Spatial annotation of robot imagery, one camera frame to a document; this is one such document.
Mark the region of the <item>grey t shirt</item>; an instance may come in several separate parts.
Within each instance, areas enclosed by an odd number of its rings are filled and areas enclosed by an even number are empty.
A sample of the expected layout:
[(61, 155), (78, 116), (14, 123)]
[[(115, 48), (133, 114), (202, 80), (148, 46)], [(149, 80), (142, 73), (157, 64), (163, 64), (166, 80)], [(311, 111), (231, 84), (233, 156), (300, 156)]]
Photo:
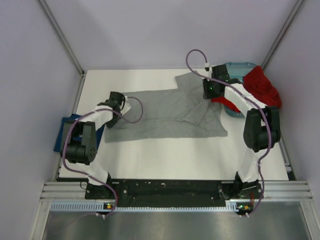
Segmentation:
[(176, 89), (126, 92), (131, 109), (106, 130), (105, 142), (144, 139), (226, 137), (222, 107), (203, 98), (202, 78), (186, 73), (175, 77)]

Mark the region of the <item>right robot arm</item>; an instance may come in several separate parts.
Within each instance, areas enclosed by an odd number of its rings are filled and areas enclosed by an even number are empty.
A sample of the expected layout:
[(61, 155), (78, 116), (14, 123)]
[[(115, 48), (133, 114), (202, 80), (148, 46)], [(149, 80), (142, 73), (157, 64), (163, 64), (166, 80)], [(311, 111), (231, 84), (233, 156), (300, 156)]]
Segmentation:
[(244, 81), (231, 78), (225, 64), (211, 68), (211, 79), (204, 78), (203, 97), (219, 97), (231, 102), (245, 117), (243, 140), (247, 147), (244, 160), (236, 172), (233, 192), (245, 198), (259, 185), (262, 159), (280, 141), (280, 114), (276, 106), (267, 106), (247, 90)]

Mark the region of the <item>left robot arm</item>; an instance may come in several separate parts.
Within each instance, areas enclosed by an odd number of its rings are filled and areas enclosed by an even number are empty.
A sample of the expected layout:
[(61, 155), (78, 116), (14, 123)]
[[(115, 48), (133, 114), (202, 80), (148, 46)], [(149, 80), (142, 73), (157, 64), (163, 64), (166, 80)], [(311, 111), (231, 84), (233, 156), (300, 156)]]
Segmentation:
[(86, 176), (102, 198), (109, 198), (114, 191), (108, 183), (109, 173), (98, 160), (98, 148), (105, 128), (113, 128), (131, 106), (127, 97), (112, 91), (109, 99), (100, 102), (89, 113), (69, 117), (62, 123), (60, 155), (63, 166), (70, 172)]

